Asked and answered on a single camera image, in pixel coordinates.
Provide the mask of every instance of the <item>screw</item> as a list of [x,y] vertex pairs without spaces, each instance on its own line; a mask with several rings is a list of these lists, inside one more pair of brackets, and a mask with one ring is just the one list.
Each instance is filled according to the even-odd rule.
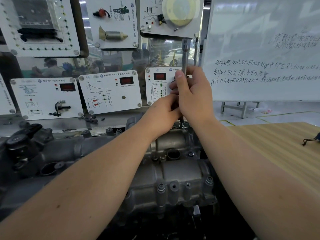
[[209,177],[207,177],[207,178],[205,179],[205,181],[206,181],[208,184],[212,184],[212,183],[214,182],[214,179],[213,179],[211,176],[209,176]]
[[163,183],[158,184],[158,187],[157,187],[157,190],[158,190],[158,191],[162,192],[162,191],[164,191],[165,189],[166,189],[166,187],[165,187],[165,185],[164,185]]
[[15,56],[18,55],[18,52],[15,49],[10,50],[10,52]]

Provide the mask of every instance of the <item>person's left hand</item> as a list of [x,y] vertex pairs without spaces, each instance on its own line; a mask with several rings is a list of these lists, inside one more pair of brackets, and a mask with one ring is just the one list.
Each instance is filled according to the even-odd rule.
[[174,122],[182,116],[179,108],[172,110],[172,105],[177,104],[178,101],[179,96],[176,94],[158,99],[150,106],[137,125],[145,128],[151,139],[156,140],[159,136],[167,133]]

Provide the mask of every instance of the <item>air flow meter board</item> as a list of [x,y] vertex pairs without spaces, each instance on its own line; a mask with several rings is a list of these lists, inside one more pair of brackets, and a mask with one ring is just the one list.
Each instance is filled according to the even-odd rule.
[[108,72],[79,77],[90,114],[102,114],[142,106],[136,71]]
[[26,120],[72,118],[83,114],[74,78],[19,78],[10,83]]
[[204,0],[140,0],[144,34],[197,38]]
[[16,113],[16,108],[10,97],[5,82],[0,74],[0,115],[9,115]]
[[70,0],[0,0],[0,20],[15,56],[80,55]]
[[159,98],[170,94],[170,83],[174,81],[174,74],[182,67],[151,67],[146,69],[146,100],[152,105]]
[[101,49],[138,47],[135,0],[86,0],[93,43]]

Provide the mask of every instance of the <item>person's right arm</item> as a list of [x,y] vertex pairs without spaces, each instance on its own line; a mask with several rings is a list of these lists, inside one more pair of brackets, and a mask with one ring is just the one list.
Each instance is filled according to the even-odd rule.
[[320,197],[256,152],[214,117],[211,87],[200,67],[176,72],[171,93],[195,130],[219,179],[260,239],[320,239]]

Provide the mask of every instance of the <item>white car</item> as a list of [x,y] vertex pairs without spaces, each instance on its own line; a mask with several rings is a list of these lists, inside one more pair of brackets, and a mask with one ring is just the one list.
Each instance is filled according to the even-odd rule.
[[[194,49],[189,51],[190,59],[194,59]],[[164,57],[164,63],[169,64],[171,67],[177,66],[179,61],[182,61],[182,49],[180,48],[169,50],[169,54]]]

